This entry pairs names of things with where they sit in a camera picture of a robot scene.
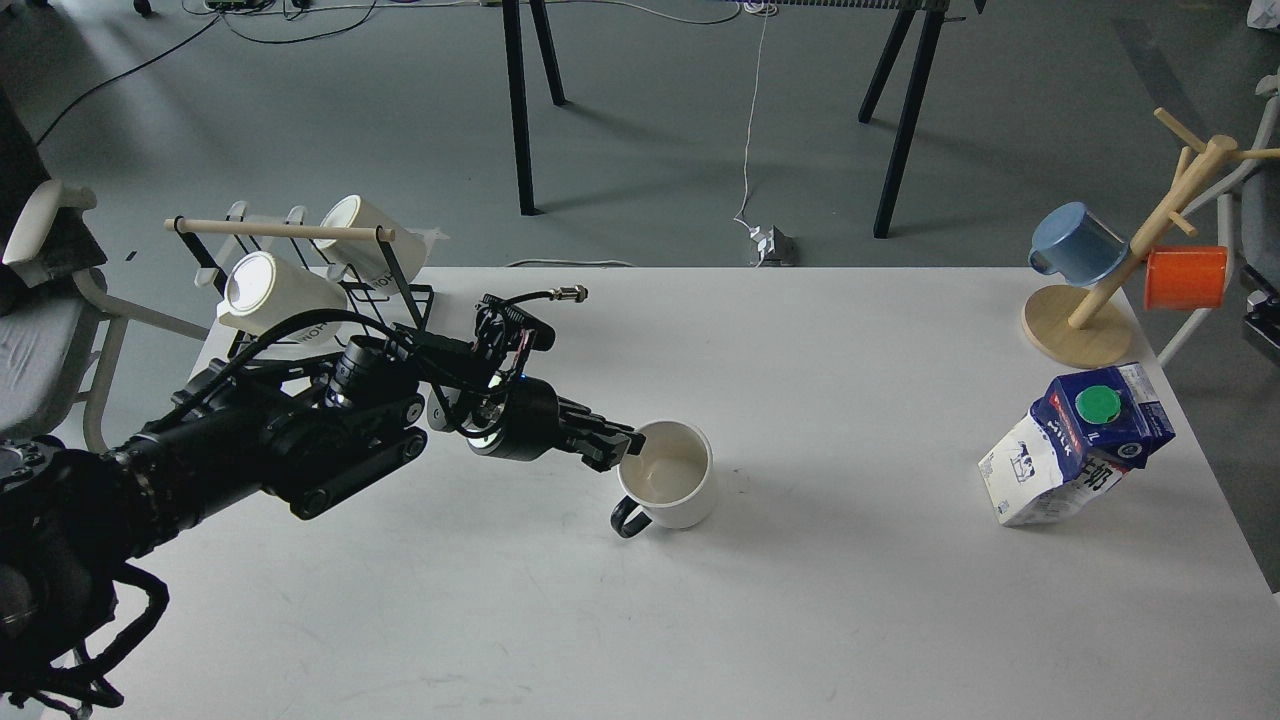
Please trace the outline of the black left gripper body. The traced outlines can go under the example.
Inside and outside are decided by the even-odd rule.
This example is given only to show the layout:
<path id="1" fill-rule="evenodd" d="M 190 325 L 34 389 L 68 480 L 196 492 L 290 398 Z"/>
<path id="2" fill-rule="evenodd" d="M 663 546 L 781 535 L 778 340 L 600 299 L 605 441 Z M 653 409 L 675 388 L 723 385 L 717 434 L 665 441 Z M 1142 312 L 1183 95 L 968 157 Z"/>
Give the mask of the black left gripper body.
<path id="1" fill-rule="evenodd" d="M 430 396 L 430 427 L 463 436 L 470 451 L 484 457 L 529 462 L 550 450 L 579 455 L 561 445 L 561 398 L 549 383 L 527 377 L 493 404 L 440 389 Z"/>

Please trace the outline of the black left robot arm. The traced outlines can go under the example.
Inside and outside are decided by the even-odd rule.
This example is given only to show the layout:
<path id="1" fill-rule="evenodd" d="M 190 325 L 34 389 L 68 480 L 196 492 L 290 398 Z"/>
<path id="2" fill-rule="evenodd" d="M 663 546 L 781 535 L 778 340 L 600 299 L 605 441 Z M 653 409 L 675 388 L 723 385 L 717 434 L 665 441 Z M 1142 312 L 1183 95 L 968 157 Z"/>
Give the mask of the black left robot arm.
<path id="1" fill-rule="evenodd" d="M 174 409 L 106 451 L 3 441 L 3 697 L 82 719 L 122 694 L 106 675 L 157 625 L 166 585 L 133 560 L 265 492 L 307 520 L 413 461 L 433 429 L 475 454 L 556 448 L 607 471 L 644 434 L 527 375 L 554 331 L 488 295 L 474 337 L 312 310 L 215 360 Z"/>

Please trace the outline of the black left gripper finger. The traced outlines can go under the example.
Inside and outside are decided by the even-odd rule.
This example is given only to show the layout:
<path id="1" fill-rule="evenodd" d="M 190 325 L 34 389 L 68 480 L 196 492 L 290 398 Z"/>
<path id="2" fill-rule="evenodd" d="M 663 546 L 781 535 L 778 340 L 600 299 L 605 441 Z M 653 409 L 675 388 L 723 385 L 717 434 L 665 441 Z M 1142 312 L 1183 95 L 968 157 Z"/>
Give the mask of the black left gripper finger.
<path id="1" fill-rule="evenodd" d="M 581 439 L 575 442 L 575 450 L 582 464 L 594 471 L 608 471 L 616 468 L 626 455 L 625 439 Z"/>
<path id="2" fill-rule="evenodd" d="M 646 439 L 636 428 L 611 421 L 568 398 L 559 400 L 559 430 L 564 437 L 561 445 L 576 451 L 588 446 L 600 451 L 616 448 L 622 445 L 621 438 L 626 439 L 625 451 L 641 451 Z"/>

